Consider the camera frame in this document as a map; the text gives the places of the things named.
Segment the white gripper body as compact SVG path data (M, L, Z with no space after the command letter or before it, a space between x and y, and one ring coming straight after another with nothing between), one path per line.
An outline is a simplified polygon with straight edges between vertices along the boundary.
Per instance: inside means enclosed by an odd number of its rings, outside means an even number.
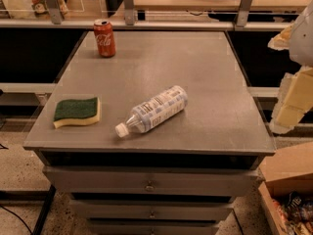
M292 26L289 51L294 62L313 67L313 1L302 11Z

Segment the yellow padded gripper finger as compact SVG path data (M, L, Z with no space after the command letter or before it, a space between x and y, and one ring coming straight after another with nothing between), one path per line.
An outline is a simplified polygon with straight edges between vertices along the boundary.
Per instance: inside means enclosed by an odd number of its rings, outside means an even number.
M292 26L290 25L271 38L268 47L277 51L288 50L290 48L291 29Z
M313 109L313 68L303 66L296 74L286 73L281 81L271 115L270 129L276 134L293 130Z

